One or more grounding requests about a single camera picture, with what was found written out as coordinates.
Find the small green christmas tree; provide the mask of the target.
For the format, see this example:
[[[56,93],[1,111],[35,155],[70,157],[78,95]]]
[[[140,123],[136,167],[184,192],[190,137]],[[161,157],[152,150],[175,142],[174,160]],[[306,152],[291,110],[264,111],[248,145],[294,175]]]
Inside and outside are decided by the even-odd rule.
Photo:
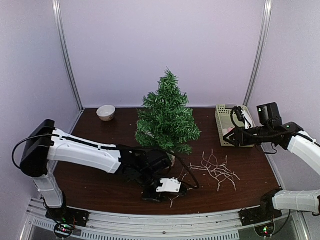
[[[190,154],[192,147],[188,142],[197,141],[201,131],[188,103],[178,77],[166,69],[159,78],[158,89],[143,97],[143,108],[137,111],[136,141],[143,147]]]

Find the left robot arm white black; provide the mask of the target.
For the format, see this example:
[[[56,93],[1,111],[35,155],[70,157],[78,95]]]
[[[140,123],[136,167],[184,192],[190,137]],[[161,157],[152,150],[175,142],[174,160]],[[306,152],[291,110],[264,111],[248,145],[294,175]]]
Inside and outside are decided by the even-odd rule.
[[[68,162],[122,175],[143,189],[142,198],[159,202],[164,194],[184,196],[187,187],[177,178],[160,176],[172,167],[171,152],[157,148],[104,144],[79,138],[55,127],[51,119],[43,121],[32,134],[17,143],[24,144],[21,161],[16,165],[33,182],[46,206],[61,222],[72,218],[66,197],[59,188],[50,161]]]

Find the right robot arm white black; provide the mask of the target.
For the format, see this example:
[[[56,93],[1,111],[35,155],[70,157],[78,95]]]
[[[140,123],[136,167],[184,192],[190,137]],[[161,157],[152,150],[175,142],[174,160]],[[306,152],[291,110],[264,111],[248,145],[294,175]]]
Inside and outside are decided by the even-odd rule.
[[[235,126],[223,140],[236,147],[270,143],[280,147],[274,157],[282,188],[261,197],[256,210],[259,220],[266,221],[282,210],[320,214],[320,144],[294,122],[264,123],[258,127]]]

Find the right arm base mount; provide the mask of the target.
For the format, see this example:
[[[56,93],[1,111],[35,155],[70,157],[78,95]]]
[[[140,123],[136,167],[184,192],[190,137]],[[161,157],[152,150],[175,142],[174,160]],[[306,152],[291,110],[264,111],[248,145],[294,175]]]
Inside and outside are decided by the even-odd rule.
[[[243,226],[255,225],[280,218],[283,214],[273,206],[273,197],[276,192],[271,191],[263,195],[260,205],[253,208],[242,208],[238,214]]]

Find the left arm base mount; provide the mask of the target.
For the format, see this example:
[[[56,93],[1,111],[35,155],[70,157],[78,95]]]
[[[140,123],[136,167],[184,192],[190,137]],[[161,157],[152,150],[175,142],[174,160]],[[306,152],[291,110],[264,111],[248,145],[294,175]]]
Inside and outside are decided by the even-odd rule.
[[[72,226],[86,227],[90,213],[86,210],[67,207],[66,195],[62,193],[62,206],[59,208],[49,207],[44,200],[43,206],[46,209],[46,218],[56,223],[64,223]]]

